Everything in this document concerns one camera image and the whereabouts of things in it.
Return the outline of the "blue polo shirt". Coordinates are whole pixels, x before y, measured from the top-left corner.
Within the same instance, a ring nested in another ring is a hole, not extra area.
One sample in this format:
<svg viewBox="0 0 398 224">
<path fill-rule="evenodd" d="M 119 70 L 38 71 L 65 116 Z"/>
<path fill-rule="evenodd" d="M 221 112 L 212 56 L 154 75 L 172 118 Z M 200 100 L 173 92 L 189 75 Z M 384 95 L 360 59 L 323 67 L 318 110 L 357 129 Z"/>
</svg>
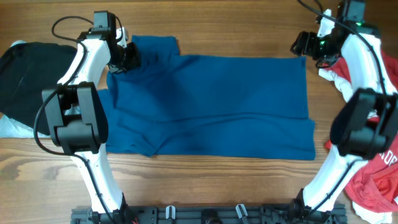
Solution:
<svg viewBox="0 0 398 224">
<path fill-rule="evenodd" d="M 134 36 L 139 68 L 99 97 L 112 153 L 315 158 L 306 59 L 181 55 L 175 37 Z"/>
</svg>

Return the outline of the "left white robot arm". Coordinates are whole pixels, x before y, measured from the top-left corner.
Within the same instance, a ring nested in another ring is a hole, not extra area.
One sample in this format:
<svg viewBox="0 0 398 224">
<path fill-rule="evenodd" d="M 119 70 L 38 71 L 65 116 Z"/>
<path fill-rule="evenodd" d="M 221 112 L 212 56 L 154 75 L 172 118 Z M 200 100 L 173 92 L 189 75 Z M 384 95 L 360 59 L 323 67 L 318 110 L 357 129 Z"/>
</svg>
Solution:
<svg viewBox="0 0 398 224">
<path fill-rule="evenodd" d="M 42 92 L 37 116 L 46 115 L 50 137 L 60 155 L 76 164 L 91 199 L 91 207 L 72 213 L 72 223 L 138 223 L 115 181 L 106 155 L 108 120 L 96 87 L 105 66 L 125 71 L 135 62 L 134 44 L 125 28 L 93 28 L 77 39 L 77 53 L 57 86 Z"/>
</svg>

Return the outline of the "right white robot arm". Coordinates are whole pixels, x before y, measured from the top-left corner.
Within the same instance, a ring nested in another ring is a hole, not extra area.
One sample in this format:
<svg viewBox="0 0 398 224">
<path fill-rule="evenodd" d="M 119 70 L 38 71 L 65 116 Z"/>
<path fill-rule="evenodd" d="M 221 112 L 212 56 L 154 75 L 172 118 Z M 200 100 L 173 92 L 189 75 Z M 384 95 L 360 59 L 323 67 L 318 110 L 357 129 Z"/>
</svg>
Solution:
<svg viewBox="0 0 398 224">
<path fill-rule="evenodd" d="M 374 34 L 334 28 L 328 34 L 299 33 L 296 55 L 324 59 L 340 54 L 348 66 L 353 94 L 333 121 L 331 149 L 314 179 L 279 213 L 289 223 L 326 223 L 339 194 L 354 175 L 397 134 L 397 90 L 385 69 L 381 40 Z"/>
</svg>

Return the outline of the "black folded garment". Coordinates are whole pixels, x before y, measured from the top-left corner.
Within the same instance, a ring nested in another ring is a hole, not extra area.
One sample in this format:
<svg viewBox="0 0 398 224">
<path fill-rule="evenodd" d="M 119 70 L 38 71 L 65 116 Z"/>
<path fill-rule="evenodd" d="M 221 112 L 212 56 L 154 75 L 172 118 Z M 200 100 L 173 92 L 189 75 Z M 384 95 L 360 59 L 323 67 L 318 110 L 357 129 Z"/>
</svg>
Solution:
<svg viewBox="0 0 398 224">
<path fill-rule="evenodd" d="M 1 56 L 1 113 L 30 128 L 42 106 L 42 90 L 68 71 L 77 49 L 41 42 L 16 44 Z"/>
</svg>

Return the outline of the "light grey folded garment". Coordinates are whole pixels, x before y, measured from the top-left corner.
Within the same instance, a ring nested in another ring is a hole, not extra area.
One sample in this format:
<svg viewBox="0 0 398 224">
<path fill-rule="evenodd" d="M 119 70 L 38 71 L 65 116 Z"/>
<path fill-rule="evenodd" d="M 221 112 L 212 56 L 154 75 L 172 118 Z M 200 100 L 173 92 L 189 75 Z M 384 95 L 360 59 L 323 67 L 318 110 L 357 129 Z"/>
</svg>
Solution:
<svg viewBox="0 0 398 224">
<path fill-rule="evenodd" d="M 57 82 L 50 71 L 53 45 L 15 41 L 1 56 L 1 137 L 33 138 L 41 92 Z"/>
</svg>

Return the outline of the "red and white jersey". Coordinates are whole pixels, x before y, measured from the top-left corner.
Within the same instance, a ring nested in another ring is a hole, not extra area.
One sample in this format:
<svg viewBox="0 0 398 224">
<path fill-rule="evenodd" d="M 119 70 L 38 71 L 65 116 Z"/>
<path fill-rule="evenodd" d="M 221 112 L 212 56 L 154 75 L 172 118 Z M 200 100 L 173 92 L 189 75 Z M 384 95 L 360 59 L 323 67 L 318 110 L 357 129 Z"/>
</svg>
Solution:
<svg viewBox="0 0 398 224">
<path fill-rule="evenodd" d="M 383 51 L 382 59 L 388 77 L 397 88 L 397 59 Z M 345 101 L 352 94 L 348 66 L 340 58 L 332 67 L 321 68 L 319 76 L 334 82 Z M 369 223 L 392 223 L 392 214 L 397 213 L 397 135 L 390 148 L 370 160 L 352 177 L 345 187 L 346 195 L 359 217 Z"/>
</svg>

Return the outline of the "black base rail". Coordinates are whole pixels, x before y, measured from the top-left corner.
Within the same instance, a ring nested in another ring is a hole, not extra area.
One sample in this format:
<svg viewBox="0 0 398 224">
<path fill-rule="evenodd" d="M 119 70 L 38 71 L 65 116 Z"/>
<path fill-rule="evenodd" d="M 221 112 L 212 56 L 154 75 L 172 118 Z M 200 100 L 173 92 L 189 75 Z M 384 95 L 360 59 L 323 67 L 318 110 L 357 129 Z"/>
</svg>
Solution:
<svg viewBox="0 0 398 224">
<path fill-rule="evenodd" d="M 288 216 L 287 204 L 265 204 L 230 207 L 129 207 L 112 213 L 98 213 L 90 209 L 73 209 L 71 223 L 141 223 L 141 224 L 206 224 L 206 223 L 324 223 L 348 224 L 343 204 L 330 212 L 315 212 L 306 219 Z"/>
</svg>

